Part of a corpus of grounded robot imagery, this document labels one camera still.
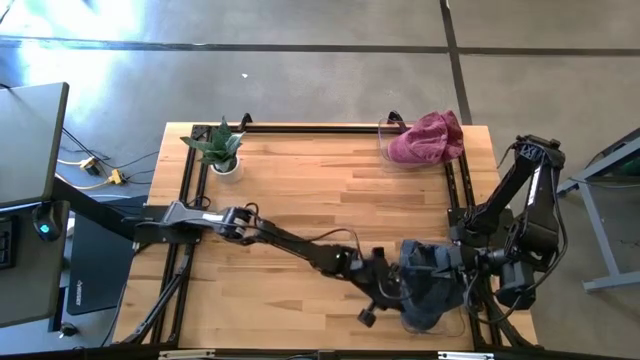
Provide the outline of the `grey metal table frame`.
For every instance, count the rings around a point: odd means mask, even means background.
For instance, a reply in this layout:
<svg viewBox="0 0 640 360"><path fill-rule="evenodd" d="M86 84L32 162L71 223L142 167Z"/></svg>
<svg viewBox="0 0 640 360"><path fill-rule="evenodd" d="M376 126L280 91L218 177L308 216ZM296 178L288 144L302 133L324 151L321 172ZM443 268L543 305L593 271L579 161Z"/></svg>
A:
<svg viewBox="0 0 640 360"><path fill-rule="evenodd" d="M585 280L584 290L640 285L640 127L596 153L558 187L562 198L584 205L598 259L606 273Z"/></svg>

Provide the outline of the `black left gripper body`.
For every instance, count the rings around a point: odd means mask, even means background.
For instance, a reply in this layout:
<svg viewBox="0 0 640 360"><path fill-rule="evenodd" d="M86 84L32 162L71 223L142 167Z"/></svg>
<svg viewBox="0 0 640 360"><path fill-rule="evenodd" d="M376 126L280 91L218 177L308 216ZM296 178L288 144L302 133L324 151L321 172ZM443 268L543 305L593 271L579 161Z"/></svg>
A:
<svg viewBox="0 0 640 360"><path fill-rule="evenodd" d="M349 281L370 298L371 310L403 309L400 282L383 247L374 247L368 256L356 253L349 265Z"/></svg>

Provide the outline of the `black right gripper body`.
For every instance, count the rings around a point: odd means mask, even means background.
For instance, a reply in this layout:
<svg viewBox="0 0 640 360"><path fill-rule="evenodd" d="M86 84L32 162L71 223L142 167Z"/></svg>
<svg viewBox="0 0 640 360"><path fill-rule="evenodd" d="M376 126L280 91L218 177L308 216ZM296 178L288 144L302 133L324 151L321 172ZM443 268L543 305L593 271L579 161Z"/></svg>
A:
<svg viewBox="0 0 640 360"><path fill-rule="evenodd" d="M449 270L453 278L479 273L481 276L498 276L500 273L500 250L454 245L447 248Z"/></svg>

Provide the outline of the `black aluminium table frame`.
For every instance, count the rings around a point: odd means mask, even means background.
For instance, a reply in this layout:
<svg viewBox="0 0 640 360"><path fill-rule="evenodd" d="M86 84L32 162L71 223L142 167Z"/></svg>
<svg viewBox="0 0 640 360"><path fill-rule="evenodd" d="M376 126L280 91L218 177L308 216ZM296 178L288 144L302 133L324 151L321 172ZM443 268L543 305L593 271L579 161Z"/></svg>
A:
<svg viewBox="0 0 640 360"><path fill-rule="evenodd" d="M321 243L383 247L395 258L402 240L447 239L453 201L483 201L499 177L488 129L464 130L466 156L447 167L384 169L378 125L250 123L239 155L244 168L234 184L205 170L182 137L198 123L166 126L149 200L209 200L213 208L254 202L260 213L303 236L339 229ZM172 272L182 262L175 245L154 244L132 263L114 334L127 357L157 360L161 351L214 350L216 357L359 360L435 358L440 351L482 350L501 355L504 335L473 323L464 311L460 337L414 335L399 316L382 312L367 328L358 313L365 296L350 284L326 278L304 261L266 245L240 247L205 233L192 247L188 283L172 299L155 331L143 342L125 340L146 317Z"/></svg>

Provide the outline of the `green plant in white pot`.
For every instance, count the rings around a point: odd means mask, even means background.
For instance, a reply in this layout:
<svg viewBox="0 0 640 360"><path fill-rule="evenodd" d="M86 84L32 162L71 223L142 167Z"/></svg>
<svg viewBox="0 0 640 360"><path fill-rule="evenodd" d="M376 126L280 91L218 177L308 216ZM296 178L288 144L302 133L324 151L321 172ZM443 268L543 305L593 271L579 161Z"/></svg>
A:
<svg viewBox="0 0 640 360"><path fill-rule="evenodd" d="M222 117L210 140L200 141L189 137L182 137L181 140L188 147L202 152L200 162L208 165L220 182L232 184L243 176L238 150L242 146L244 135L244 132L234 133L225 117Z"/></svg>

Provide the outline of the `maroon baseball cap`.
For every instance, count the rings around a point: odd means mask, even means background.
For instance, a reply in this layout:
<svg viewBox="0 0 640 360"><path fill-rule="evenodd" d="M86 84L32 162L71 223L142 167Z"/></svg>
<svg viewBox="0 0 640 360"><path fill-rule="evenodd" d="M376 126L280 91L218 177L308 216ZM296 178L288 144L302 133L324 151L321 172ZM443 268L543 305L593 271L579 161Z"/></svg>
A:
<svg viewBox="0 0 640 360"><path fill-rule="evenodd" d="M464 152L464 133L455 113L448 110L441 114L447 130L446 145L442 154L444 162L452 161Z"/></svg>
<svg viewBox="0 0 640 360"><path fill-rule="evenodd" d="M443 114L432 112L392 140L389 159L404 165L435 165L449 159L449 131Z"/></svg>

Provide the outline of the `black keyboard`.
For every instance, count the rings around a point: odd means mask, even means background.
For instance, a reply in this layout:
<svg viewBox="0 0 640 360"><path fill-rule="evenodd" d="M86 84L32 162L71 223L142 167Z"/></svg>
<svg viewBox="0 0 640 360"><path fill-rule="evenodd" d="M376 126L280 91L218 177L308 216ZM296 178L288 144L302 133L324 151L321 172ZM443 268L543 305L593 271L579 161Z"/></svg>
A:
<svg viewBox="0 0 640 360"><path fill-rule="evenodd" d="M13 219L0 217L0 270L13 267Z"/></svg>

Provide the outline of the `grey computer monitor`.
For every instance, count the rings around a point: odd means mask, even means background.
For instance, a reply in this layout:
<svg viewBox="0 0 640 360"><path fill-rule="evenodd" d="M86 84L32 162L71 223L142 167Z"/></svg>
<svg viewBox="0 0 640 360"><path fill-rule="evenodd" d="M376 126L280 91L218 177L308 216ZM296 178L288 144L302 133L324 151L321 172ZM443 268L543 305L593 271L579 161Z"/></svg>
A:
<svg viewBox="0 0 640 360"><path fill-rule="evenodd" d="M0 89L0 208L51 197L69 84Z"/></svg>

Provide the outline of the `silver metal bracket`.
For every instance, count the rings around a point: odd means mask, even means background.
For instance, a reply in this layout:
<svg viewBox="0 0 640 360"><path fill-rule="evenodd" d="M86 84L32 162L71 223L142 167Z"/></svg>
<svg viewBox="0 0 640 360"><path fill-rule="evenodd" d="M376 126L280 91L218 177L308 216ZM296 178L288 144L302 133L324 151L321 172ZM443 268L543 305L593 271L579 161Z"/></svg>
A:
<svg viewBox="0 0 640 360"><path fill-rule="evenodd" d="M161 351L157 360L209 360L216 357L214 350L207 349L177 349Z"/></svg>
<svg viewBox="0 0 640 360"><path fill-rule="evenodd" d="M440 351L438 360L495 360L493 353Z"/></svg>

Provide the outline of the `black computer mouse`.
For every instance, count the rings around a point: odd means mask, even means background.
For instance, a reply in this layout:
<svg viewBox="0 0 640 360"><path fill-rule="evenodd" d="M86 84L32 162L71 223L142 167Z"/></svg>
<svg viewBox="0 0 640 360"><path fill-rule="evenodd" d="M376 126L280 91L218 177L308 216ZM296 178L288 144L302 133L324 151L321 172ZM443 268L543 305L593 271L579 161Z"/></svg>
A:
<svg viewBox="0 0 640 360"><path fill-rule="evenodd" d="M61 236L61 215L53 202L43 202L32 210L32 224L39 238L45 242L57 241Z"/></svg>

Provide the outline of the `grey desk top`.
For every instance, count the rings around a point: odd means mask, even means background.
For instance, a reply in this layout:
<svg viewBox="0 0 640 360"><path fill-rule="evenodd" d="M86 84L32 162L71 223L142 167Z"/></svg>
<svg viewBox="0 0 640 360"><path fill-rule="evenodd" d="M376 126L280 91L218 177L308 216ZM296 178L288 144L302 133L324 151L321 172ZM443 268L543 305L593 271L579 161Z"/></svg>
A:
<svg viewBox="0 0 640 360"><path fill-rule="evenodd" d="M41 320L56 311L69 218L66 202L53 202L61 215L62 233L45 242L32 224L39 204L6 209L0 217L13 219L14 265L0 270L0 328Z"/></svg>

